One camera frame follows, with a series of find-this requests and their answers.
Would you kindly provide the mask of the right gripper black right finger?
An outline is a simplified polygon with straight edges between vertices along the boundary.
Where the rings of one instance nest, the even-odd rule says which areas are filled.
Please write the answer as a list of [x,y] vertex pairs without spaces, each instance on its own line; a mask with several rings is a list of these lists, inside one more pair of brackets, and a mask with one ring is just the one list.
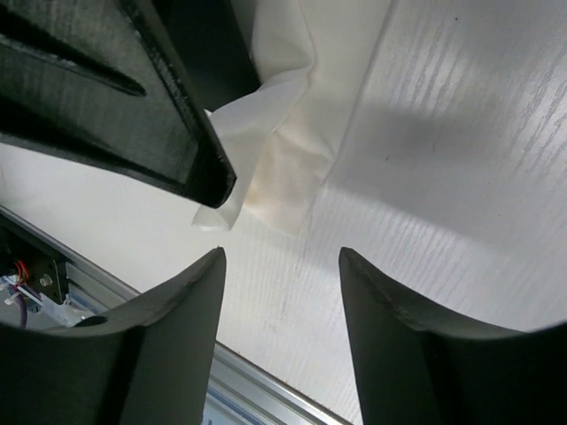
[[339,253],[353,371],[367,424],[563,424],[566,327],[473,319]]

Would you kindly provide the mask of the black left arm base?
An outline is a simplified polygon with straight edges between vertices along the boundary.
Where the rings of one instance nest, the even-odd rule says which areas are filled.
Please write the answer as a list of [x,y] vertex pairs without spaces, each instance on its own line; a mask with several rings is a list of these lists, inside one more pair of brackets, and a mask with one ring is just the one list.
[[68,293],[66,258],[15,226],[1,225],[1,276],[16,275],[16,286],[62,305]]

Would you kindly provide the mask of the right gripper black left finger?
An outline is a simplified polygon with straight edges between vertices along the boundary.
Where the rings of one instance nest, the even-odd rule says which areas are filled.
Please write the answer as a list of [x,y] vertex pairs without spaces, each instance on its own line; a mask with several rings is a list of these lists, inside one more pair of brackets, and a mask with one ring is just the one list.
[[1,327],[4,424],[199,424],[225,286],[216,248],[71,328]]

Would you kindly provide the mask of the white paper napkin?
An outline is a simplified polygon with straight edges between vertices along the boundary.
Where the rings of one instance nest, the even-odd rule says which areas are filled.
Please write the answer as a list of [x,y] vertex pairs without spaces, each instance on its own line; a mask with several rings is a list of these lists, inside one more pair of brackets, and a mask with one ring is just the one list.
[[259,1],[252,59],[260,87],[211,114],[237,174],[227,201],[193,225],[229,230],[248,211],[298,233],[335,165],[377,46],[386,1]]

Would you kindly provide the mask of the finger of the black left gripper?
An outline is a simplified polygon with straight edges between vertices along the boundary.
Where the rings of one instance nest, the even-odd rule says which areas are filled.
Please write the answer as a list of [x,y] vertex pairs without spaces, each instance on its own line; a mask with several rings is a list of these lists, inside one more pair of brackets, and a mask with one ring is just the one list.
[[228,1],[4,1],[1,141],[212,208],[237,182],[212,114],[260,86]]

